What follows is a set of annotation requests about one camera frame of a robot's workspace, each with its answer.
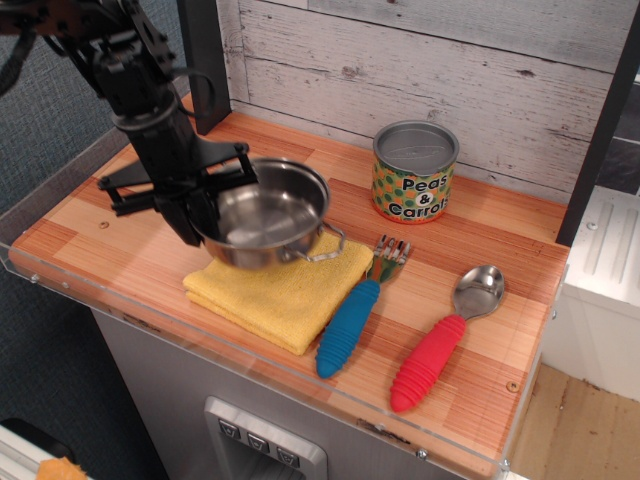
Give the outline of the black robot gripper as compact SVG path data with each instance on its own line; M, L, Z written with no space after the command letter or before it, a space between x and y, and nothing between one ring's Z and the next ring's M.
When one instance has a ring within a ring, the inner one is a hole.
M155 208L187 245L219 234L220 192L256 182L247 144L201 138L178 107L113 120L138 160L102 177L99 188L119 214Z

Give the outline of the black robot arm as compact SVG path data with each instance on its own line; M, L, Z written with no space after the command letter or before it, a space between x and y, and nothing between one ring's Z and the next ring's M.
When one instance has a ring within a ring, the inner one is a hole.
M113 111L136 162L100 179L117 215L153 209L188 245L221 237L221 193L256 182L245 143L197 135L180 100L174 55L136 1L4 1L1 33L17 42L1 68L1 91L17 82L42 37Z

